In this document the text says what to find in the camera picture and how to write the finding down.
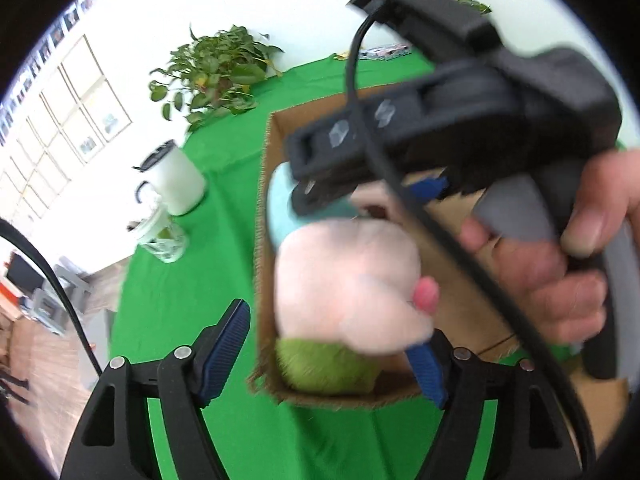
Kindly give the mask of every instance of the mug lid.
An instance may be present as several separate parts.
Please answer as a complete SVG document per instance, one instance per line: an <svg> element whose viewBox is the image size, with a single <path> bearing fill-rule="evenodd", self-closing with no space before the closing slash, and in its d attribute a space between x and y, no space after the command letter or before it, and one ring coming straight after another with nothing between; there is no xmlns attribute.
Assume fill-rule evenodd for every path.
<svg viewBox="0 0 640 480"><path fill-rule="evenodd" d="M173 139L168 140L161 146L158 146L153 152L140 164L140 166L134 166L134 170L146 171L154 167L162 158L175 148L175 141Z"/></svg>

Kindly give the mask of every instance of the grey handle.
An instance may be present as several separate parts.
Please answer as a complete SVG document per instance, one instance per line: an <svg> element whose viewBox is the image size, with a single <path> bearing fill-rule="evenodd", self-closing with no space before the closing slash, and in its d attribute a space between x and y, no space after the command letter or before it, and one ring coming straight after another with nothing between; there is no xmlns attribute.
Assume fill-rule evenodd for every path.
<svg viewBox="0 0 640 480"><path fill-rule="evenodd" d="M497 235L535 242L557 241L580 184L581 161L563 161L496 182L474 207L474 216ZM599 267L609 282L607 323L585 342L585 369L594 377L640 380L640 266L631 229L624 222L602 254L570 260L571 269Z"/></svg>
<svg viewBox="0 0 640 480"><path fill-rule="evenodd" d="M145 187L147 184L151 185L151 183L148 180L143 180L142 182L140 182L140 184L138 184L138 187L134 192L134 197L136 198L136 202L139 204L142 204L142 200L140 199L140 191L142 191L142 188Z"/></svg>

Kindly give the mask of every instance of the wooden floor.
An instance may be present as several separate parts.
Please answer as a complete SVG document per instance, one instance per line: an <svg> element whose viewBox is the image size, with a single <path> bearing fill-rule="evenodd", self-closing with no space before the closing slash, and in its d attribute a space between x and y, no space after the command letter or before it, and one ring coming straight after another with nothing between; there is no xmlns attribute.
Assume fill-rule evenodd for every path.
<svg viewBox="0 0 640 480"><path fill-rule="evenodd" d="M103 308L117 310L128 262L129 259L122 260L87 279L94 293L87 300L85 319ZM90 394L79 379L79 347L70 324L63 336L25 318L14 324L11 373L29 380L29 391L15 391L27 397L30 405L12 399L10 407L32 446L56 475L60 474L69 441Z"/></svg>

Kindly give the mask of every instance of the screw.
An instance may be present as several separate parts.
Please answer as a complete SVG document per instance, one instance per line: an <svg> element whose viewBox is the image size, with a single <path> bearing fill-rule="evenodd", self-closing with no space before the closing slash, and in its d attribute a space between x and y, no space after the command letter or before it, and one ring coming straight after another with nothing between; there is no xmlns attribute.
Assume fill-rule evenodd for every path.
<svg viewBox="0 0 640 480"><path fill-rule="evenodd" d="M469 361L469 359L471 359L471 350L459 346L458 348L453 349L453 357L458 361Z"/></svg>
<svg viewBox="0 0 640 480"><path fill-rule="evenodd" d="M522 361L520 361L519 365L520 368L522 368L526 372L532 372L536 369L531 359L523 359Z"/></svg>
<svg viewBox="0 0 640 480"><path fill-rule="evenodd" d="M124 357L122 356L114 357L111 361L109 361L109 366L111 368L114 368L114 370L122 367L122 365L124 365Z"/></svg>
<svg viewBox="0 0 640 480"><path fill-rule="evenodd" d="M174 356L176 359L186 359L191 355L191 347L190 346L178 346L174 350Z"/></svg>

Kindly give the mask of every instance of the cardboard box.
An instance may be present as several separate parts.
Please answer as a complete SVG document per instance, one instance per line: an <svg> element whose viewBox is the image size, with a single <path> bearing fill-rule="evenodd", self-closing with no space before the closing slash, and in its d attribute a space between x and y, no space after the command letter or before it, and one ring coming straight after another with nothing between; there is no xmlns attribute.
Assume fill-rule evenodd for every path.
<svg viewBox="0 0 640 480"><path fill-rule="evenodd" d="M362 95L378 91L380 87L364 89ZM377 408L399 400L417 397L420 389L414 378L407 373L383 372L375 390L368 396L313 396L289 388L283 381L275 357L275 341L278 336L273 309L274 253L266 230L266 193L273 170L285 160L284 139L300 126L315 121L344 106L343 94L337 94L299 106L274 112L270 115L262 154L262 171L258 190L258 218L255 245L255 289L258 310L257 341L258 362L254 374L249 378L254 390L267 391L277 402L291 402L299 406L340 408ZM462 220L469 214L477 196L452 197L430 205L430 211L453 232L460 228ZM404 228L416 240L422 259L422 273L433 276L440 283L442 298L435 318L436 326L449 338L453 346L465 346L485 360L498 360L512 353L518 342L511 330L501 321L475 285L462 274L449 257L427 238L422 229L408 220ZM479 255L490 269L490 248ZM626 393L621 381L605 383L585 378L579 370L577 385L587 406L602 411L606 406L607 416L598 416L596 434L602 442L617 425L624 406Z"/></svg>

